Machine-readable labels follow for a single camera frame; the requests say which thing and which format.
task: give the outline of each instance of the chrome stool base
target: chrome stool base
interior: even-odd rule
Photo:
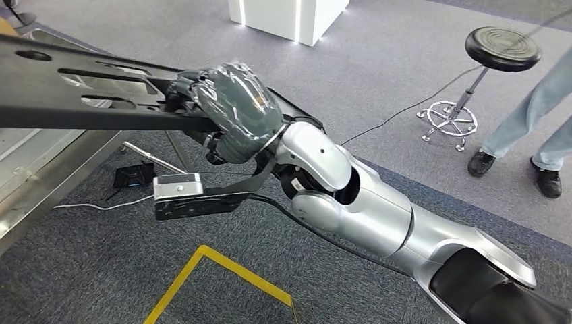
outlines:
[[[437,111],[440,106],[444,105],[442,108],[443,113]],[[467,115],[467,119],[459,118],[461,114]],[[461,144],[455,146],[457,151],[463,152],[465,150],[465,143],[467,142],[466,137],[477,131],[478,123],[475,115],[467,108],[457,108],[457,103],[452,101],[437,101],[433,103],[429,108],[423,109],[417,113],[417,117],[424,118],[431,123],[432,128],[427,132],[427,134],[421,136],[421,139],[425,142],[429,142],[431,139],[431,134],[439,131],[445,135],[460,137]],[[433,120],[434,117],[440,119],[437,123]],[[466,131],[462,130],[458,124],[468,124]]]

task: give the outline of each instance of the stool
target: stool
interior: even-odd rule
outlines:
[[[465,90],[456,102],[437,101],[417,113],[417,117],[427,116],[432,128],[421,137],[429,142],[431,134],[439,131],[443,134],[460,137],[461,144],[455,146],[457,151],[465,150],[466,137],[477,131],[477,119],[465,106],[482,78],[489,69],[504,72],[520,72],[532,68],[539,60],[541,51],[538,45],[528,36],[498,27],[481,27],[473,30],[465,41],[467,54],[475,61],[481,63],[484,69],[470,88]],[[437,111],[442,107],[444,113]],[[464,124],[466,131],[459,124]]]

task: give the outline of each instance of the person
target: person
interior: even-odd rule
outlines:
[[[530,91],[502,124],[483,143],[469,161],[467,169],[477,178],[503,157],[523,136],[529,134],[541,117],[552,111],[572,93],[572,47],[560,58],[548,74]],[[540,192],[548,198],[562,194],[559,171],[564,158],[572,152],[572,117],[530,158]]]

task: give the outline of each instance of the black shoe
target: black shoe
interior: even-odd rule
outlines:
[[[469,170],[471,176],[480,178],[492,167],[494,160],[496,160],[496,157],[492,155],[488,155],[485,152],[477,152],[469,161],[467,170]]]
[[[562,184],[558,171],[540,169],[530,158],[530,164],[536,173],[538,189],[546,198],[556,199],[562,194]]]

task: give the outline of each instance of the jeans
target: jeans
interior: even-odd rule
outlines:
[[[485,140],[481,151],[493,157],[504,156],[536,123],[572,93],[572,47],[548,74],[530,91],[503,123]],[[572,117],[538,149],[532,162],[541,169],[559,171],[564,158],[572,153]]]

